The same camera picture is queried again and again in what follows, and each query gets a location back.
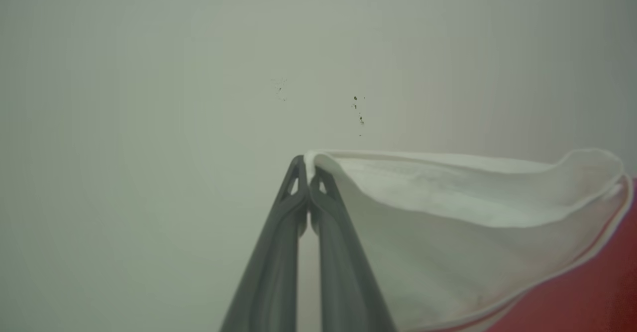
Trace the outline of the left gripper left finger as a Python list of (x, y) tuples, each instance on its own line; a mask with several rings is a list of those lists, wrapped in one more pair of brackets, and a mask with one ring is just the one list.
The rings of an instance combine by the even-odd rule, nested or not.
[(221, 324), (222, 332), (294, 332), (298, 246), (307, 228), (309, 183), (294, 157)]

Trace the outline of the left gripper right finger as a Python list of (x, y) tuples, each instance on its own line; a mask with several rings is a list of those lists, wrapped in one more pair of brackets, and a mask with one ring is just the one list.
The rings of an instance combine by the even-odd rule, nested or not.
[(336, 180), (321, 168), (310, 183), (310, 214), (320, 245), (321, 329), (395, 332)]

